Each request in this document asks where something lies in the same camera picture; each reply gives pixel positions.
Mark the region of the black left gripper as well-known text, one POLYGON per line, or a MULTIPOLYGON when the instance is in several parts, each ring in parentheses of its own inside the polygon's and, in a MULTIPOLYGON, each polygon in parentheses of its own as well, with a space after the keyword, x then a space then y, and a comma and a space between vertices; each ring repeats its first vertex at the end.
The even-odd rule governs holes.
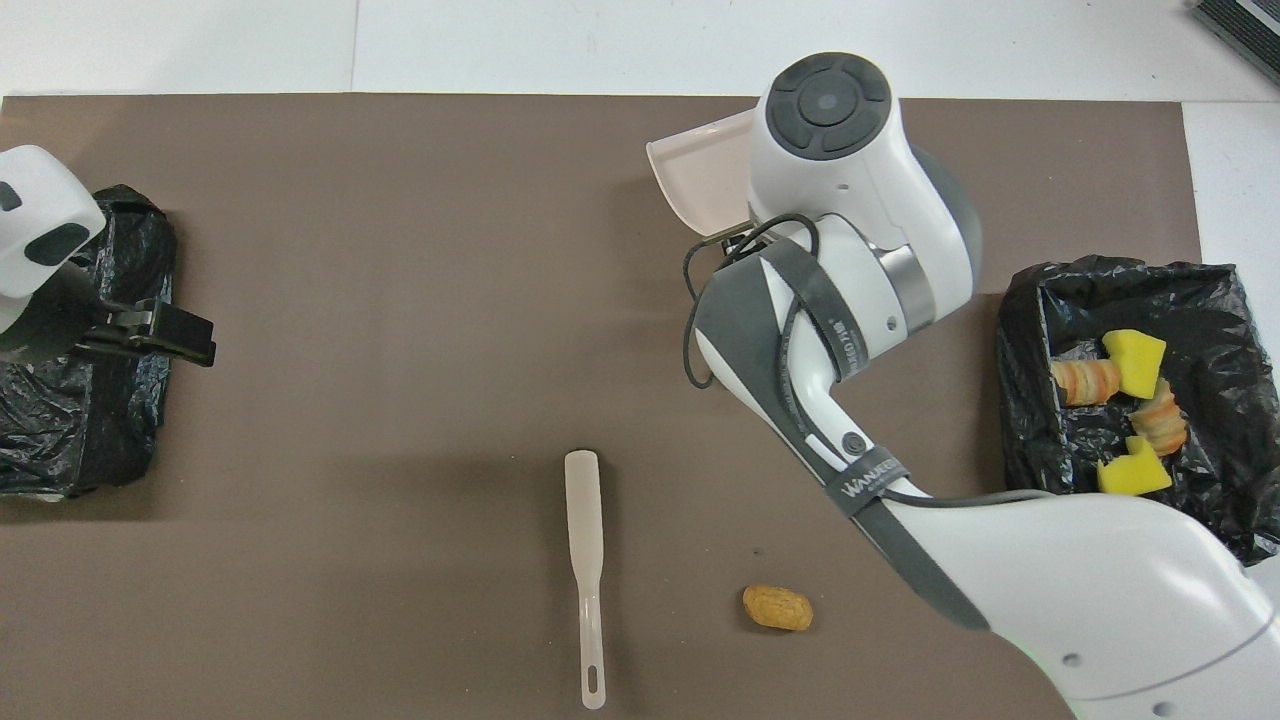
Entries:
POLYGON ((143 348, 125 345, 125 332, 111 320, 118 313, 151 310, 148 346, 159 354, 198 366, 215 364, 214 323, 172 304, 145 296, 134 304, 105 300, 93 278, 67 263, 37 288, 22 310, 3 297, 3 316, 13 315, 1 334, 1 360, 40 364, 59 357, 143 357, 143 348))

